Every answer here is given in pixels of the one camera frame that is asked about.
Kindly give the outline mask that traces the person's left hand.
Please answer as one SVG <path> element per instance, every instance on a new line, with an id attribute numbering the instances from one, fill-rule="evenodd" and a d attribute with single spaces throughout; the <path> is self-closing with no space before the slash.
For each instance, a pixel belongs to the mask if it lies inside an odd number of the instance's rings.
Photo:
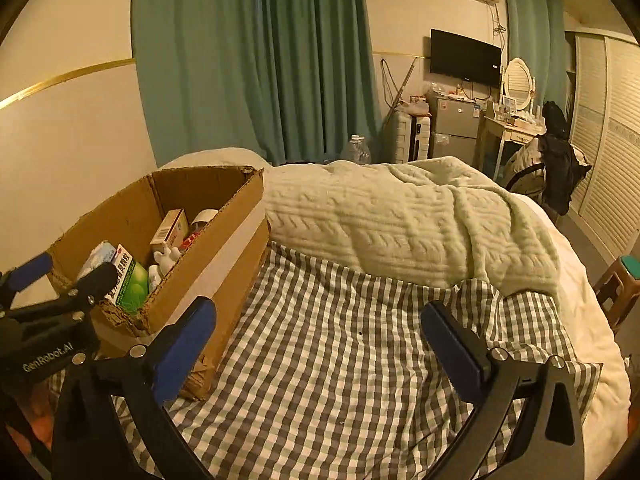
<path id="1" fill-rule="evenodd" d="M 45 385 L 32 390 L 30 399 L 20 403 L 22 413 L 35 437 L 50 450 L 52 448 L 54 415 L 50 391 Z"/>

